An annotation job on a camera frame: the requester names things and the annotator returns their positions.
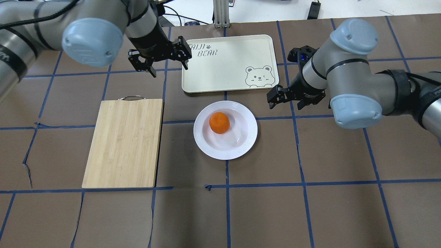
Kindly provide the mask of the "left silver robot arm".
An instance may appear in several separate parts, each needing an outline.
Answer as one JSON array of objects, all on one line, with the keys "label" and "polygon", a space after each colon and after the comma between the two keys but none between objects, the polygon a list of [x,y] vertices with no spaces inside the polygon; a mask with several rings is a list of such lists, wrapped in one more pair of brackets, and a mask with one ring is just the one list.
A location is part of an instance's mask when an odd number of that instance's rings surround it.
[{"label": "left silver robot arm", "polygon": [[44,50],[63,51],[74,61],[109,66],[126,36],[128,60],[137,72],[156,77],[153,63],[172,60],[185,69],[192,58],[186,40],[170,41],[155,0],[1,1],[1,100],[27,75]]}]

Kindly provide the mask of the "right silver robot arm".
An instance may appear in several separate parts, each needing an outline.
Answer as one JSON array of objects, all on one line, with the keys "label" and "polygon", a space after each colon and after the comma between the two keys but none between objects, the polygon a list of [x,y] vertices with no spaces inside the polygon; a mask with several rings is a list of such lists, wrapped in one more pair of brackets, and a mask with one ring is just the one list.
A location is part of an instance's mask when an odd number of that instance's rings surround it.
[{"label": "right silver robot arm", "polygon": [[269,91],[269,108],[297,101],[301,110],[329,94],[329,108],[342,128],[366,128],[378,124],[383,116],[411,115],[440,138],[440,72],[384,70],[373,74],[367,56],[378,39],[371,24],[351,18],[318,49],[307,45],[293,48],[287,59],[298,63],[299,72],[289,86],[276,85]]}]

